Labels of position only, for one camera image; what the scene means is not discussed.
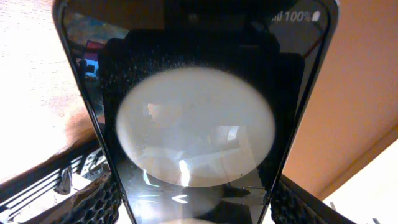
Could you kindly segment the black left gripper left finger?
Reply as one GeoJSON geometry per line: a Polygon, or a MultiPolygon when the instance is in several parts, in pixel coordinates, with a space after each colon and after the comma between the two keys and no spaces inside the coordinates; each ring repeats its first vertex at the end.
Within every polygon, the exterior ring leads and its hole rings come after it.
{"type": "Polygon", "coordinates": [[[111,174],[105,174],[60,204],[31,218],[29,223],[115,223],[121,203],[118,183],[111,174]]]}

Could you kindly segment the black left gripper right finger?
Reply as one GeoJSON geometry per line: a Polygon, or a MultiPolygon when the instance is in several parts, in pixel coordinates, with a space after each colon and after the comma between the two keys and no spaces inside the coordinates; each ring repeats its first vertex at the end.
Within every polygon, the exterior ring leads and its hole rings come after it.
{"type": "Polygon", "coordinates": [[[271,198],[276,224],[354,224],[286,176],[281,176],[271,198]]]}

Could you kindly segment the black smartphone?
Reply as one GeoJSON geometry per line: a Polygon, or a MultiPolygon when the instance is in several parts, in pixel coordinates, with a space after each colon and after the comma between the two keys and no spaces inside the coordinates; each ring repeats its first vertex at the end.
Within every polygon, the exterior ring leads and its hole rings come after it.
{"type": "Polygon", "coordinates": [[[339,2],[55,1],[133,223],[261,223],[339,2]]]}

